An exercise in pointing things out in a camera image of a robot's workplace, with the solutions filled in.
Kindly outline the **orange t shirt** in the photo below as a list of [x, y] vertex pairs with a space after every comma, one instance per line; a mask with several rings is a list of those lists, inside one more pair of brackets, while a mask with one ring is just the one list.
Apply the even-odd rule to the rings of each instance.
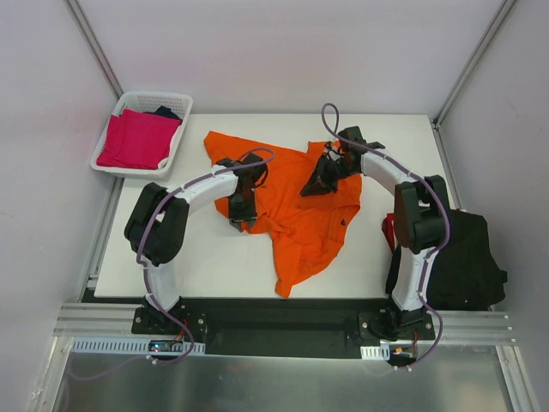
[[347, 226], [360, 210], [362, 178], [344, 179], [336, 193], [301, 197], [300, 191], [324, 151], [309, 142], [305, 152], [210, 131], [204, 139], [213, 163], [236, 160], [256, 148], [269, 148], [266, 182], [255, 190], [257, 219], [250, 234], [266, 233], [273, 245], [278, 276], [275, 292], [290, 296], [293, 286], [328, 268], [344, 246]]

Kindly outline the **white plastic basket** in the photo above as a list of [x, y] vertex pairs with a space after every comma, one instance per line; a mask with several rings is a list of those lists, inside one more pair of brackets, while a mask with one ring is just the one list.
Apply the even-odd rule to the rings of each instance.
[[187, 94], [129, 91], [120, 97], [90, 167], [129, 179], [163, 179], [170, 171], [193, 99]]

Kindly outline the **pink t shirt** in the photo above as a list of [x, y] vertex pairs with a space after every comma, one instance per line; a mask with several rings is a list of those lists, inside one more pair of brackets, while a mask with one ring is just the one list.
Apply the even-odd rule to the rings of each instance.
[[119, 116], [111, 115], [106, 131], [105, 146], [96, 164], [100, 167], [157, 170], [169, 157], [177, 120], [124, 109]]

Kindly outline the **black t shirt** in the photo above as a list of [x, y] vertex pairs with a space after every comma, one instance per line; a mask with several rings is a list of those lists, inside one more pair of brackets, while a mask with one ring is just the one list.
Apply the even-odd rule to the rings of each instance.
[[443, 311], [484, 311], [500, 303], [508, 275], [492, 256], [486, 219], [452, 209], [449, 223], [449, 243], [434, 260], [427, 303]]

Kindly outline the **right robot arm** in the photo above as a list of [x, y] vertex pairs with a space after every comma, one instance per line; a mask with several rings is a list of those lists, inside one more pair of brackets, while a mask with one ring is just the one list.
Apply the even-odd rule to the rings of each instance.
[[427, 309], [426, 290], [438, 253], [449, 242], [449, 201], [444, 179], [422, 178], [389, 155], [379, 142], [367, 142], [358, 126], [329, 133], [340, 142], [327, 143], [302, 197], [337, 192], [346, 178], [361, 174], [378, 182], [394, 197], [396, 246], [400, 261], [384, 312], [368, 322], [368, 331], [396, 341], [413, 333]]

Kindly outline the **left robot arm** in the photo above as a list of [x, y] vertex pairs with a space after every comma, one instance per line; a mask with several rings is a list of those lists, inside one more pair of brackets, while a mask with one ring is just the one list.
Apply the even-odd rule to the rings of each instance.
[[174, 259], [180, 253], [190, 216], [199, 209], [225, 198], [228, 220], [240, 232], [256, 223], [255, 190], [268, 177], [268, 163], [258, 149], [238, 159], [224, 158], [208, 173], [175, 189], [156, 183], [145, 185], [125, 228], [124, 237], [142, 267], [145, 297], [135, 312], [131, 331], [134, 334], [171, 335], [187, 324], [177, 286]]

